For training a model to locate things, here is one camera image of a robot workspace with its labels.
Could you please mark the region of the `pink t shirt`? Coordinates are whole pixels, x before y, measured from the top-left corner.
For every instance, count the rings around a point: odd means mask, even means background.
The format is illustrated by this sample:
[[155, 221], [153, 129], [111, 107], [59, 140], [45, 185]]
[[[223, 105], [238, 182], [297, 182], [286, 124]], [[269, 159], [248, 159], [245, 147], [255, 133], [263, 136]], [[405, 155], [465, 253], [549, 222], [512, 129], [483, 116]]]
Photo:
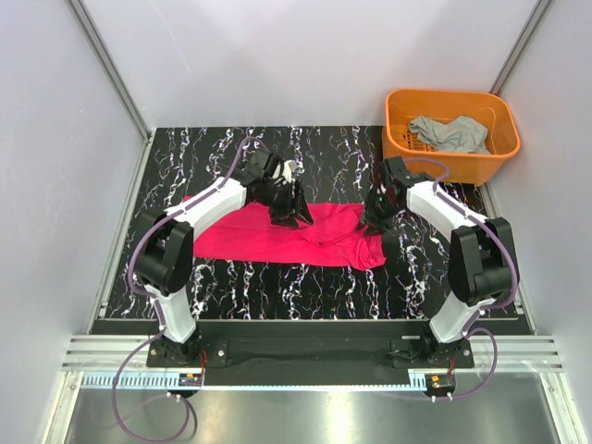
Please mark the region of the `pink t shirt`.
[[274, 264], [350, 266], [365, 271], [386, 263], [382, 238], [366, 237], [356, 226], [359, 203], [312, 203], [312, 226], [271, 223], [267, 208], [250, 203], [222, 217], [193, 243], [193, 256]]

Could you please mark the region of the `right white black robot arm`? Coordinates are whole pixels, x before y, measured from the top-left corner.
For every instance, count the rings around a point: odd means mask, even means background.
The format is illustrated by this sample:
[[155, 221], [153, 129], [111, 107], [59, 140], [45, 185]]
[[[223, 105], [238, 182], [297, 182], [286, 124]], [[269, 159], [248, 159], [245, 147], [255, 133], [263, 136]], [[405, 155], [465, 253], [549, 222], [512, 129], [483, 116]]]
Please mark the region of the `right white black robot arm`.
[[420, 337], [391, 356], [441, 366], [461, 348], [470, 328], [486, 310], [515, 297], [519, 283], [510, 223], [479, 215], [450, 197], [425, 173], [389, 173], [373, 185], [356, 229], [366, 237], [394, 227], [405, 208], [425, 219], [449, 241], [450, 293]]

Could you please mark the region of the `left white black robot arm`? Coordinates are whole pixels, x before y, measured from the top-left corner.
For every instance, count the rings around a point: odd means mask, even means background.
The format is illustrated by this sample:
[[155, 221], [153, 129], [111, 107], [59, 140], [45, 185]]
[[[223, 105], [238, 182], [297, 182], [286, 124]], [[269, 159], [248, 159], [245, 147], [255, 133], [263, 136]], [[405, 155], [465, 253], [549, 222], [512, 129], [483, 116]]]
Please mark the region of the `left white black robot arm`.
[[129, 287], [155, 308], [159, 332], [154, 348], [170, 362], [189, 366], [204, 358], [201, 334], [191, 315], [187, 283], [194, 242], [216, 222], [247, 204], [266, 207], [272, 224], [297, 228], [314, 220], [297, 179], [217, 179], [187, 202], [144, 216], [146, 231], [129, 261]]

